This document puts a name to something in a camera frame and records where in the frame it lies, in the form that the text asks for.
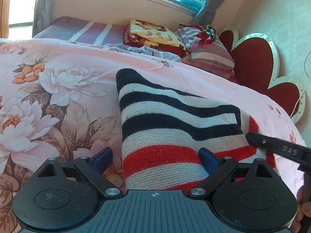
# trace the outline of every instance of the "electrical cord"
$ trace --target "electrical cord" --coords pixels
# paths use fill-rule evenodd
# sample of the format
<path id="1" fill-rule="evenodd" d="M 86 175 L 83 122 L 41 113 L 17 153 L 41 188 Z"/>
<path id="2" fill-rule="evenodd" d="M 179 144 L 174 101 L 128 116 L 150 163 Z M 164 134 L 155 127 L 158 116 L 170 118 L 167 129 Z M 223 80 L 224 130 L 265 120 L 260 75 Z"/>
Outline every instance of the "electrical cord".
<path id="1" fill-rule="evenodd" d="M 307 87 L 308 87 L 308 85 L 309 85 L 309 83 L 310 83 L 310 81 L 311 81 L 311 77 L 308 75 L 307 70 L 306 70 L 306 62 L 307 62 L 307 59 L 308 59 L 310 53 L 311 53 L 311 50 L 309 51 L 309 53 L 308 53 L 306 59 L 304 60 L 304 72 L 305 72 L 305 74 L 307 75 L 307 77 L 309 78 L 309 81 L 308 81 L 307 85 L 305 86 L 305 88 L 304 88 L 304 90 L 303 90 L 301 96 L 300 96 L 299 99 L 297 100 L 297 102 L 296 102 L 296 104 L 295 104 L 295 107 L 294 107 L 294 109 L 293 109 L 293 112 L 292 112 L 292 114 L 290 115 L 290 118 L 293 117 L 293 114 L 294 114 L 294 112 L 295 112 L 296 106 L 297 106 L 297 104 L 299 103 L 299 101 L 301 100 L 301 98 L 304 96 L 304 93 L 305 93 L 305 91 L 306 91 L 306 89 L 307 89 Z"/>

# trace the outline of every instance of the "wooden door frame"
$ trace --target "wooden door frame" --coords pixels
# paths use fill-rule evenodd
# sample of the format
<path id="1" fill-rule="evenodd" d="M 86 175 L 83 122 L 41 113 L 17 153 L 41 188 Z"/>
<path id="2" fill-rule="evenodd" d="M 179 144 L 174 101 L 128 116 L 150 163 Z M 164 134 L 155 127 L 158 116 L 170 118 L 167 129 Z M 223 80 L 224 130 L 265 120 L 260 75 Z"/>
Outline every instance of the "wooden door frame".
<path id="1" fill-rule="evenodd" d="M 0 0 L 0 38 L 9 37 L 10 0 Z"/>

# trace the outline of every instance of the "pink floral bedspread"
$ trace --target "pink floral bedspread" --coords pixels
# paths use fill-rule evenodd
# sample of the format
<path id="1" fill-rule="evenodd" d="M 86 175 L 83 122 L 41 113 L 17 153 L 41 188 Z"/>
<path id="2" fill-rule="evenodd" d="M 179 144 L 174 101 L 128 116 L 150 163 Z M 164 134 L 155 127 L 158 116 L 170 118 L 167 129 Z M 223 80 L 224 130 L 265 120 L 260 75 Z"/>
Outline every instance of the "pink floral bedspread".
<path id="1" fill-rule="evenodd" d="M 49 157 L 72 161 L 110 146 L 113 165 L 104 175 L 125 189 L 115 81 L 125 67 L 154 83 L 236 105 L 253 116 L 261 133 L 304 145 L 273 100 L 195 67 L 56 39 L 0 39 L 0 232 L 18 231 L 13 196 Z M 301 185 L 295 167 L 280 167 L 293 192 Z"/>

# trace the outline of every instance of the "striped pillow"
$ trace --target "striped pillow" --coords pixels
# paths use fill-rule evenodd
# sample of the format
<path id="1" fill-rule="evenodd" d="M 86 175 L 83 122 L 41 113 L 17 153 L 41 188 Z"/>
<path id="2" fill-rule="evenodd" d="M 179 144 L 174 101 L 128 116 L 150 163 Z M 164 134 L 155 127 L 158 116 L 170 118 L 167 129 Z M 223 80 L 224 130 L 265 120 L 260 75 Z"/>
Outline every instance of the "striped pillow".
<path id="1" fill-rule="evenodd" d="M 244 135 L 258 132 L 257 123 L 236 106 L 153 84 L 133 69 L 116 79 L 127 189 L 187 192 L 208 176 L 201 147 L 241 162 L 266 158 Z M 273 155 L 267 160 L 275 167 Z"/>
<path id="2" fill-rule="evenodd" d="M 234 61 L 219 38 L 216 37 L 211 44 L 199 46 L 200 39 L 196 35 L 200 32 L 197 25 L 179 25 L 178 33 L 191 51 L 191 59 L 185 58 L 183 62 L 226 79 L 234 76 Z"/>

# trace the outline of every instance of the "striped mattress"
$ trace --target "striped mattress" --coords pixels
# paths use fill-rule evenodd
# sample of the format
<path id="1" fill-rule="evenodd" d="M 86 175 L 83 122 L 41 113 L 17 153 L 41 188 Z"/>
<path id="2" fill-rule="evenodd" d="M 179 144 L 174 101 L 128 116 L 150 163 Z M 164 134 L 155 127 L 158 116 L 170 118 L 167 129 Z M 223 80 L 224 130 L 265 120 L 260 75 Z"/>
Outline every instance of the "striped mattress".
<path id="1" fill-rule="evenodd" d="M 57 38 L 102 46 L 122 43 L 125 26 L 94 23 L 77 18 L 61 17 L 34 38 Z"/>

